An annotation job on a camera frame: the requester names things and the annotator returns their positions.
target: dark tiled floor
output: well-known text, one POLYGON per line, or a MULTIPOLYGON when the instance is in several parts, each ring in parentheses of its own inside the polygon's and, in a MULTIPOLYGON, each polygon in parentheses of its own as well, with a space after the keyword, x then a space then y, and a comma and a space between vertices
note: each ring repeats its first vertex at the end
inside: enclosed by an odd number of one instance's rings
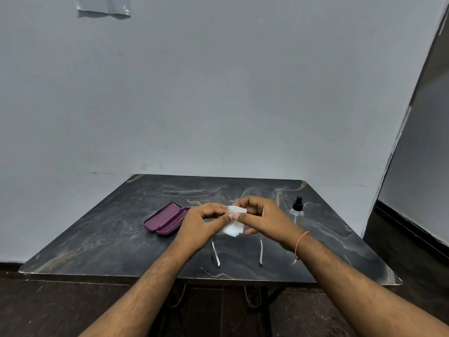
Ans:
MULTIPOLYGON (((449 323, 449 267, 372 214, 365 241, 401 277, 398 295, 449 323)), ((0 279, 0 336, 77 336, 128 286, 0 279)), ((248 294, 256 301, 256 292, 248 294)), ((270 307, 274 336, 355 336, 321 290, 286 289, 270 307)), ((190 289, 165 315, 160 336, 262 336, 261 314, 239 288, 190 289)))

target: black bottle cap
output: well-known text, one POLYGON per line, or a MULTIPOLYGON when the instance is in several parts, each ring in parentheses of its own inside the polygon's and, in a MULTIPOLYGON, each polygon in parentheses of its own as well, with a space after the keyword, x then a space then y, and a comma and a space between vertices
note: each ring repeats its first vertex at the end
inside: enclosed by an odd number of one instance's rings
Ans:
POLYGON ((298 212, 301 212, 303 210, 303 208, 304 208, 303 197, 302 196, 298 196, 296 198, 296 201, 293 203, 293 209, 298 211, 298 212))

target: person's right hand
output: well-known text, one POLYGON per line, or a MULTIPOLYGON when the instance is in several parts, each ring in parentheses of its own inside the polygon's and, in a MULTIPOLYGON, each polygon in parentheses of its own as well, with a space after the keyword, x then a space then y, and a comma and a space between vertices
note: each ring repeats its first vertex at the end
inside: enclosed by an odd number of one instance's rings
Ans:
POLYGON ((244 231, 245 235, 259 231, 267 238, 277 241, 285 249, 290 250, 292 241, 296 243, 301 234, 305 232, 269 198, 246 196, 233 205, 248 210, 248 213, 228 214, 231 219, 251 227, 244 231))

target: forearm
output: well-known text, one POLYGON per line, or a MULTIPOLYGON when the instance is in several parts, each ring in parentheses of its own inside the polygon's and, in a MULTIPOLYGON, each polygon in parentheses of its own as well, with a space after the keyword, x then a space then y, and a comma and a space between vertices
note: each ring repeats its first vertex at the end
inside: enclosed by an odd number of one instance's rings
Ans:
POLYGON ((172 244, 126 294, 80 337, 145 336, 191 253, 172 244))
MULTIPOLYGON (((287 243, 292 251, 302 232, 287 243)), ((301 239, 297 254, 360 336, 449 335, 447 325, 373 282, 310 234, 301 239)))

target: marble pattern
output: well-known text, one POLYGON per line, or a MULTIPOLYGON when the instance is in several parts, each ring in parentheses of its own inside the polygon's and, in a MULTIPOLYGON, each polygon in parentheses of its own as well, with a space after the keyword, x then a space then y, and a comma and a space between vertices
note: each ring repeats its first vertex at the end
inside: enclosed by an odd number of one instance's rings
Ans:
MULTIPOLYGON (((300 180, 134 175, 25 263, 29 274, 141 276, 174 239, 148 232, 143 221, 167 203, 232 204, 246 195, 273 199, 288 212, 304 199, 301 225, 356 269, 382 285, 401 283, 394 272, 309 186, 300 180)), ((218 234, 186 264, 179 278, 191 283, 314 284, 294 255, 263 237, 218 234), (259 263, 263 242, 263 266, 259 263)))

